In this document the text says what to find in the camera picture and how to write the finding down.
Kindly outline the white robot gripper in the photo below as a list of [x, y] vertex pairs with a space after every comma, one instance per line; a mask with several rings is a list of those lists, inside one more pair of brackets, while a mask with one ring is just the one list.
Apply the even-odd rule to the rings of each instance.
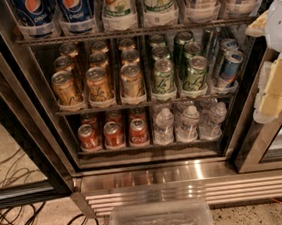
[[263, 12], [248, 25], [245, 34], [250, 37], [265, 35], [268, 47], [280, 52], [274, 62], [263, 64], [254, 101], [253, 120], [261, 124], [271, 123], [282, 112], [282, 0], [274, 0], [268, 12]]

